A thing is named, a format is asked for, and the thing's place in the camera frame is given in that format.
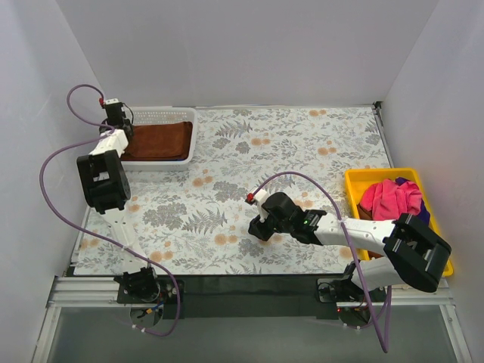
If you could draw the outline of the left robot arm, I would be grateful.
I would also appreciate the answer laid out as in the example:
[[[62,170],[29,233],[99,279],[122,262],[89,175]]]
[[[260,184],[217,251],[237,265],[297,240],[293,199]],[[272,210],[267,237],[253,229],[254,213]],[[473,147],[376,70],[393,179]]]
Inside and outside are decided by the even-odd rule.
[[[129,182],[121,158],[134,135],[132,121],[126,116],[125,104],[116,98],[100,100],[107,118],[100,127],[102,139],[87,155],[77,161],[87,204],[104,220],[113,240],[120,244],[123,264],[114,280],[132,298],[151,303],[160,294],[156,274],[144,259],[139,239],[130,222],[126,203],[131,198]]]

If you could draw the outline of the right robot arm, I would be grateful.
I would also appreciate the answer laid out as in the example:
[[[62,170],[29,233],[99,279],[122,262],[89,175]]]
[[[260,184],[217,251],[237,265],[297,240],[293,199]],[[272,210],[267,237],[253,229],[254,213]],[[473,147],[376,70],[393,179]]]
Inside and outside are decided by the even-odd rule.
[[[304,210],[283,192],[264,190],[249,194],[246,202],[258,209],[249,233],[260,240],[288,234],[301,244],[376,253],[376,259],[362,260],[346,271],[349,285],[361,290],[407,284],[434,293],[451,254],[451,246],[411,214],[384,221],[340,219],[324,210]]]

